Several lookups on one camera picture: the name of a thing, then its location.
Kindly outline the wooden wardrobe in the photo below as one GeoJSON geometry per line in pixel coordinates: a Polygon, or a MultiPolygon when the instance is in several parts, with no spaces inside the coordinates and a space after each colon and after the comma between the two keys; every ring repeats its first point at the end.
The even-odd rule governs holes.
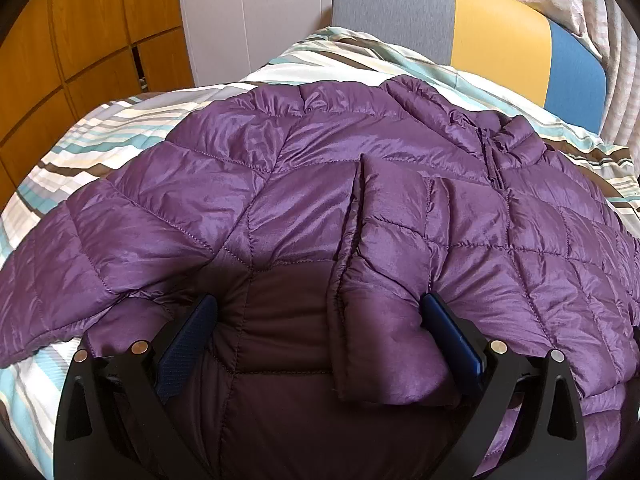
{"type": "Polygon", "coordinates": [[[90,110],[192,84],[180,0],[28,0],[1,41],[1,199],[90,110]]]}

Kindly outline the grey yellow blue headboard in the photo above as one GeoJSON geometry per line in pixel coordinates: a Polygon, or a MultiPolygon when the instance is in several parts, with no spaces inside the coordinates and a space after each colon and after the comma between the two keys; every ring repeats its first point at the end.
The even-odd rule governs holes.
{"type": "Polygon", "coordinates": [[[482,76],[598,132],[605,72],[570,32],[518,0],[332,0],[332,23],[482,76]]]}

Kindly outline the white patterned curtain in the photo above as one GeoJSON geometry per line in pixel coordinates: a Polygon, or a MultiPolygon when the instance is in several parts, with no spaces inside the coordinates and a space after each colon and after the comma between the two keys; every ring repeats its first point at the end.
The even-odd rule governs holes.
{"type": "Polygon", "coordinates": [[[566,28],[605,70],[600,135],[639,159],[639,38],[615,0],[518,0],[566,28]]]}

